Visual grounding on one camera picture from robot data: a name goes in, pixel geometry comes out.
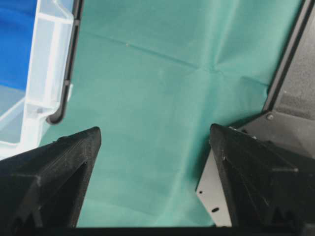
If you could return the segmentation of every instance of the black edge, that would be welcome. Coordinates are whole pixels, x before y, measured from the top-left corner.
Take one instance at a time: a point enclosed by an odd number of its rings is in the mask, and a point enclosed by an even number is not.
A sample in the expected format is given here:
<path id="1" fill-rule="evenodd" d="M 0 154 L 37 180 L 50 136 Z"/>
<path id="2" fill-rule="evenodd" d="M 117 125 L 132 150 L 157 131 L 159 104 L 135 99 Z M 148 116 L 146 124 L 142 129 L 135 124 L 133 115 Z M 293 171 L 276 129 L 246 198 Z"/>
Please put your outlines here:
<path id="1" fill-rule="evenodd" d="M 284 78 L 308 22 L 314 2 L 314 0 L 304 0 L 301 5 L 300 12 L 287 42 L 286 49 L 283 52 L 283 57 L 279 63 L 277 71 L 275 72 L 272 84 L 269 87 L 268 97 L 263 107 L 263 112 L 271 111 L 275 105 Z"/>
<path id="2" fill-rule="evenodd" d="M 69 53 L 67 57 L 67 62 L 65 65 L 65 71 L 64 71 L 64 80 L 63 80 L 63 89 L 62 89 L 62 95 L 61 95 L 61 103 L 59 108 L 55 113 L 50 115 L 46 120 L 50 124 L 58 124 L 62 121 L 65 115 L 65 110 L 67 106 L 67 100 L 69 95 L 69 89 L 71 85 L 71 77 L 73 72 L 73 66 L 74 66 L 74 58 L 77 48 L 77 42 L 78 42 L 78 35 L 79 35 L 79 28 L 81 23 L 81 17 L 82 17 L 82 10 L 83 10 L 83 4 L 84 0 L 74 0 L 73 3 L 73 28 L 71 33 L 71 39 L 69 44 Z"/>

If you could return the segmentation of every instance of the green cloth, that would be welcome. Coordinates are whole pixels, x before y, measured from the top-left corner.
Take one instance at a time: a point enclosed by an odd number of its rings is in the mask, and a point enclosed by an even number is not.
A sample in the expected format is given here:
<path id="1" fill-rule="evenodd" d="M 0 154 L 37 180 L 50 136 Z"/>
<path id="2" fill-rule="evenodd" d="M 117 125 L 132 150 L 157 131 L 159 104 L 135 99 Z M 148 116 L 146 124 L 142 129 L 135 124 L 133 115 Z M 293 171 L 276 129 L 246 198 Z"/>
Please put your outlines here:
<path id="1" fill-rule="evenodd" d="M 208 226 L 211 123 L 261 111 L 299 0 L 87 0 L 63 122 L 99 126 L 79 227 Z"/>

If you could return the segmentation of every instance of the silver metal plate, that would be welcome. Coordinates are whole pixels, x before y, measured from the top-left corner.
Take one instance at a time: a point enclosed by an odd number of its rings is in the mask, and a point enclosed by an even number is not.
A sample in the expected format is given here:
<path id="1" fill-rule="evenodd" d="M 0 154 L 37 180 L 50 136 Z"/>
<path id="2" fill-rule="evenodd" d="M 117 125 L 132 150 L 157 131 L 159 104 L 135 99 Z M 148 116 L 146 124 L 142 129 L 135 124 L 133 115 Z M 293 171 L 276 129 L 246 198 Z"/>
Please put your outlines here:
<path id="1" fill-rule="evenodd" d="M 196 193 L 216 226 L 232 226 L 213 151 L 210 151 Z"/>

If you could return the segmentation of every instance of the screw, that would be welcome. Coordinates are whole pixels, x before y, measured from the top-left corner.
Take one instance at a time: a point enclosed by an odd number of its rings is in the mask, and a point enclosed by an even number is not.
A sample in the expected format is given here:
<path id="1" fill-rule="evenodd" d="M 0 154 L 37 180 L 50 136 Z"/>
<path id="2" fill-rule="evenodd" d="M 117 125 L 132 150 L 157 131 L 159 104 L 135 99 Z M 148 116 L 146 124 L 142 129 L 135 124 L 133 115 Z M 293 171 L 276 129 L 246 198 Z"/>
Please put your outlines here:
<path id="1" fill-rule="evenodd" d="M 274 118 L 273 114 L 267 115 L 267 120 L 273 120 L 273 118 Z"/>

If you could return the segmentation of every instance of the transparent plastic bin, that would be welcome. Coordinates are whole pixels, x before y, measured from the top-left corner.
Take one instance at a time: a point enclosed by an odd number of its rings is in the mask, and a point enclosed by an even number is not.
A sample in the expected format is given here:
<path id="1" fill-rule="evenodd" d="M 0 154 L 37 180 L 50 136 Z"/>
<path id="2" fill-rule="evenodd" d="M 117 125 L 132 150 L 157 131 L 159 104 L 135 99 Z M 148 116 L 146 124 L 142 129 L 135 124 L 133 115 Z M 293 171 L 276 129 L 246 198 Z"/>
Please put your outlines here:
<path id="1" fill-rule="evenodd" d="M 0 86 L 0 159 L 38 147 L 46 118 L 60 105 L 72 3 L 37 0 L 26 90 Z"/>

